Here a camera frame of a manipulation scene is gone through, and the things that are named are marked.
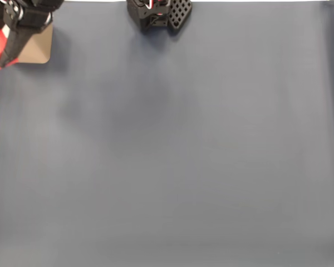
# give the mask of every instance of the gray fabric surface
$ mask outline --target gray fabric surface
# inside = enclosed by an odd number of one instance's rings
[[[334,266],[334,3],[66,3],[0,72],[0,267]]]

